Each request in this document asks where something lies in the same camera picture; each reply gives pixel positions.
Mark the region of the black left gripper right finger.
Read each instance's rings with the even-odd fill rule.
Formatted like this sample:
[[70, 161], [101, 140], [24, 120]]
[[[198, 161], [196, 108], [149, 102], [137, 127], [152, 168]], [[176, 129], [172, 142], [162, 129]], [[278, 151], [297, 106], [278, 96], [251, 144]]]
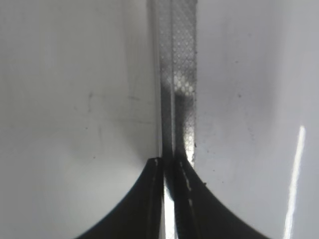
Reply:
[[210, 192], [185, 157], [173, 159], [166, 171], [180, 239], [265, 238]]

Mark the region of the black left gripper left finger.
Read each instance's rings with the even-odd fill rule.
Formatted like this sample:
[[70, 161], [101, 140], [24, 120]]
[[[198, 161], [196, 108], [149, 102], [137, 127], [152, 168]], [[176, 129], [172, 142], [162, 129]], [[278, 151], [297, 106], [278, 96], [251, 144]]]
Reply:
[[163, 198], [163, 160], [150, 158], [116, 207], [80, 239], [158, 239]]

